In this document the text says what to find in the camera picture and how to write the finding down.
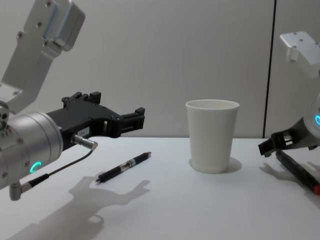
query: screw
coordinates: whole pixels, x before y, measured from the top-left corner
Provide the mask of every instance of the screw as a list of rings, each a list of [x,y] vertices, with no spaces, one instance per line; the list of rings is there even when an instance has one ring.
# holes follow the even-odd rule
[[[7,126],[7,123],[6,123],[5,121],[2,121],[2,122],[0,123],[0,130],[5,129],[6,126]]]
[[[18,32],[18,35],[16,36],[18,39],[22,38],[24,36],[23,32],[20,31]]]

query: label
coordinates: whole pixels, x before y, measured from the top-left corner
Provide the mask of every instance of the label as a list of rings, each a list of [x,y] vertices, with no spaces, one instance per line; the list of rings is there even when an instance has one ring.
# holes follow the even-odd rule
[[[80,137],[84,137],[84,136],[88,135],[89,133],[90,133],[90,127],[88,126],[85,129],[78,131],[77,135],[79,135]]]

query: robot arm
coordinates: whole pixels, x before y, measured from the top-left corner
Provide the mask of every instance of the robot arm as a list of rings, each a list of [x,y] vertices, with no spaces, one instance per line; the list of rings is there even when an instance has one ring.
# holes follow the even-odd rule
[[[306,32],[286,33],[280,36],[286,46],[286,60],[297,63],[311,79],[320,78],[320,45]],[[271,138],[259,145],[261,155],[269,157],[277,150],[308,147],[310,150],[320,145],[320,94],[309,104],[301,118],[293,127],[275,132]]]
[[[2,116],[19,113],[37,98],[52,61],[72,49],[85,17],[69,0],[35,1],[1,81]]]
[[[81,145],[90,150],[93,136],[118,138],[142,129],[145,109],[119,115],[100,105],[101,93],[77,92],[62,99],[63,108],[9,118],[31,104],[54,58],[69,51],[85,20],[71,0],[35,0],[0,84],[0,189],[10,186],[12,200],[30,188],[20,179],[57,160],[62,151]]]

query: cup rim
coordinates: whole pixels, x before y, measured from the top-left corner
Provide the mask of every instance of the cup rim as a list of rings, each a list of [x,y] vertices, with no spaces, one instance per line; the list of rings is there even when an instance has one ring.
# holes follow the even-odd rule
[[[230,107],[226,108],[206,108],[206,107],[197,107],[197,106],[191,106],[190,104],[195,103],[195,102],[202,102],[202,101],[212,101],[212,102],[224,102],[224,103],[229,103]],[[211,110],[211,111],[226,111],[226,110],[232,110],[232,109],[237,109],[240,107],[240,104],[235,102],[235,101],[229,101],[229,100],[221,100],[221,99],[199,99],[199,100],[192,100],[188,101],[185,106],[187,108],[191,109],[198,109],[198,110]]]

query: cable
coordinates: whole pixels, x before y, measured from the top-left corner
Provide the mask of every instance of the cable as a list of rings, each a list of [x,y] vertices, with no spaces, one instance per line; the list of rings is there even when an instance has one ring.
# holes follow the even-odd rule
[[[73,161],[73,162],[70,162],[69,164],[67,164],[67,165],[65,165],[65,166],[63,166],[63,167],[60,167],[59,169],[57,169],[57,170],[55,170],[55,171],[53,171],[53,172],[50,172],[50,173],[48,174],[49,177],[52,176],[53,174],[56,174],[57,172],[60,172],[60,171],[63,170],[63,169],[66,169],[67,167],[72,166],[73,164],[76,164],[76,163],[82,161],[83,159],[86,159],[86,158],[89,157],[93,152],[94,152],[94,151],[91,150],[90,152],[88,152],[86,155],[84,155],[83,157],[79,158],[78,160],[75,160],[75,161]]]
[[[37,177],[37,178],[35,178],[35,179],[33,179],[33,180],[30,180],[30,181],[24,183],[24,184],[22,185],[23,192],[26,192],[26,191],[30,190],[31,188],[33,188],[34,186],[38,185],[39,183],[42,183],[44,180],[48,179],[48,178],[49,178],[50,176],[52,176],[53,174],[56,174],[56,173],[60,172],[61,170],[66,169],[67,167],[70,167],[70,166],[72,166],[72,165],[74,165],[74,164],[76,164],[76,163],[78,163],[78,162],[86,159],[86,158],[89,157],[93,152],[94,152],[94,151],[91,150],[90,152],[88,152],[88,153],[87,153],[86,155],[84,155],[83,157],[81,157],[81,158],[79,158],[79,159],[77,159],[77,160],[75,160],[75,161],[73,161],[73,162],[70,162],[69,164],[64,165],[63,167],[60,167],[59,169],[57,169],[57,170],[55,170],[55,171],[53,171],[53,172],[45,173],[45,174],[43,174],[43,175],[41,175],[41,176],[39,176],[39,177]]]

